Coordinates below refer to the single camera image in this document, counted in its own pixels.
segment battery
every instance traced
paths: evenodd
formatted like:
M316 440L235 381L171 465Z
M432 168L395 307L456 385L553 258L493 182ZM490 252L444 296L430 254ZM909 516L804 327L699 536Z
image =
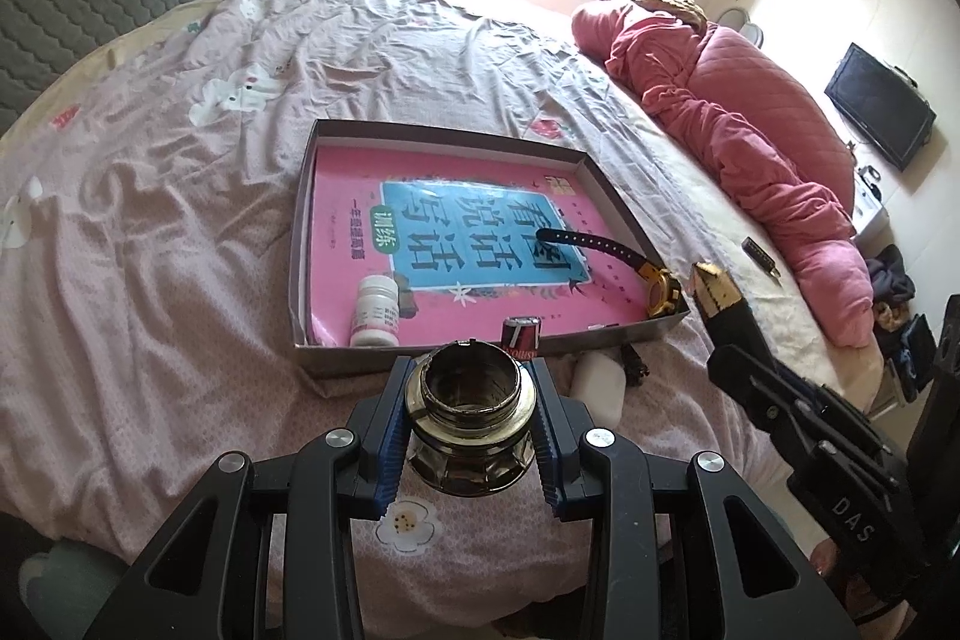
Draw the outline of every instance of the battery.
M514 316L503 320L500 347L519 362L530 362L539 353L541 319L536 316Z

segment white flower print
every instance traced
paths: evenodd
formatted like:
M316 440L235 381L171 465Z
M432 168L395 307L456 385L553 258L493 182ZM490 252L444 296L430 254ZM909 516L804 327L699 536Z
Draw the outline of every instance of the white flower print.
M30 205L40 196L43 196L43 186L37 177L31 177L21 193L7 199L3 213L0 214L0 252L5 247L13 250L27 244L34 228Z
M423 499L398 499L376 525L376 538L400 554L419 555L440 536L437 509Z
M467 302L474 304L476 299L473 296L469 296L469 293L472 293L473 289L471 287L466 287L457 283L457 287L451 287L450 293L453 294L453 303L461 304L463 307L467 306Z
M260 9L259 4L255 1L240 1L240 14L247 18L247 20L253 20L255 23L263 20L263 10Z
M267 101L282 94L286 82L269 76L259 64L239 68L227 79L211 79L203 86L203 101L190 107L190 122L198 128L216 121L223 111L259 112Z

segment pink bedsheet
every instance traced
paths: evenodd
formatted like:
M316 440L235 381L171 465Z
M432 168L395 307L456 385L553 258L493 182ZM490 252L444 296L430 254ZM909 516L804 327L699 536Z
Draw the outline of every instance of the pink bedsheet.
M0 511L126 560L220 453L293 453L382 387L384 375L311 381L290 355L290 224L317 118L584 150L670 268L731 263L653 146L661 135L637 127L606 74L573 44L442 0L222 0L74 100L0 160L0 206L24 205L0 253ZM867 360L827 357L793 305L758 308L791 319L779 355L801 365L804 342L820 356L812 376L837 379L834 360L859 375ZM695 314L640 351L651 374L627 389L618 434L659 456L717 451L753 485L779 471L769 439L709 383ZM551 362L561 391L571 368ZM402 535L400 511L418 521ZM352 525L370 634L480 626L586 579L589 522L556 521L536 469L465 500L405 467L390 513ZM282 549L277 521L273 609Z
M643 110L763 224L827 337L841 346L865 346L872 338L872 289L843 205L827 186L803 180L744 116L689 87L715 31L712 26L700 37L672 15L632 4L587 4L573 15L580 48L604 61ZM770 73L759 67L754 73L765 88Z

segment dark clothing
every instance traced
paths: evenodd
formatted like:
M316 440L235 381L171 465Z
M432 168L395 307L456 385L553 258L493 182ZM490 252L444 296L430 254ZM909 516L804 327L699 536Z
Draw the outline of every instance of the dark clothing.
M887 304L904 304L910 301L917 289L904 268L904 256L901 256L896 244L888 244L877 258L867 258L867 271L874 286L874 301Z
M880 345L880 353L894 363L896 376L904 390L904 399L912 402L933 379L937 342L926 316L913 316L896 332L887 332L875 326L874 335Z

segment tv screen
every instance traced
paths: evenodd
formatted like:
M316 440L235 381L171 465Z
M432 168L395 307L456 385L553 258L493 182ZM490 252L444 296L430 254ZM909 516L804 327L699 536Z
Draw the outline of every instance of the tv screen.
M827 85L843 116L880 148L901 172L929 139L936 115L906 81L857 44L851 44Z

